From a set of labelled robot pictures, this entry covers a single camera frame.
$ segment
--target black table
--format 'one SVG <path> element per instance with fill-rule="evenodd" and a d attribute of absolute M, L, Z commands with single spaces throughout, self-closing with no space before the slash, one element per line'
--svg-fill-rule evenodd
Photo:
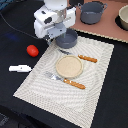
<path fill-rule="evenodd" d="M 3 16 L 13 27 L 35 36 L 33 14 L 42 5 L 40 1 L 18 3 L 3 13 Z M 128 44 L 81 32 L 78 32 L 78 35 L 114 44 L 91 128 L 127 128 Z M 30 57 L 26 52 L 27 46 L 31 44 L 35 45 L 40 52 L 35 58 Z M 29 73 L 9 72 L 9 66 L 26 64 L 33 68 L 47 47 L 43 39 L 34 39 L 13 30 L 0 17 L 0 105 L 31 116 L 52 128 L 80 128 L 52 113 L 13 97 Z"/>

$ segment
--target beige placemat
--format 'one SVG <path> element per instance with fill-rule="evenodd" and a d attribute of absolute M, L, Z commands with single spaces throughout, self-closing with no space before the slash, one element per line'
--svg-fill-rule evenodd
<path fill-rule="evenodd" d="M 82 60 L 83 73 L 72 79 L 84 84 L 85 90 L 44 76 L 46 71 L 58 75 L 55 63 L 64 56 L 58 48 L 54 40 L 14 96 L 82 128 L 90 128 L 114 46 L 79 36 L 75 47 L 64 49 L 98 59 L 97 63 Z"/>

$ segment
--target red tomato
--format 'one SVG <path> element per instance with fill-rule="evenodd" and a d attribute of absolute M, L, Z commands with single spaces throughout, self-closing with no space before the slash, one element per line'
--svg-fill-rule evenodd
<path fill-rule="evenodd" d="M 39 54 L 39 50 L 37 49 L 36 46 L 34 45 L 29 45 L 27 47 L 27 53 L 32 56 L 32 57 L 36 57 Z"/>

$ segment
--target metal bowl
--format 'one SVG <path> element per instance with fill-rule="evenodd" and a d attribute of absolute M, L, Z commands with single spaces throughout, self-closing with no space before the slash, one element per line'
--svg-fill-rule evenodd
<path fill-rule="evenodd" d="M 128 30 L 128 5 L 122 7 L 119 10 L 119 17 L 120 17 L 122 27 L 125 30 Z"/>

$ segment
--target white robot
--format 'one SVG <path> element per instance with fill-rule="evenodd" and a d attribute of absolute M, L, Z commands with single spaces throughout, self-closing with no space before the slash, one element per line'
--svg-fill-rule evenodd
<path fill-rule="evenodd" d="M 66 33 L 75 24 L 76 7 L 67 8 L 67 0 L 43 0 L 44 6 L 34 13 L 35 34 L 47 41 Z"/>

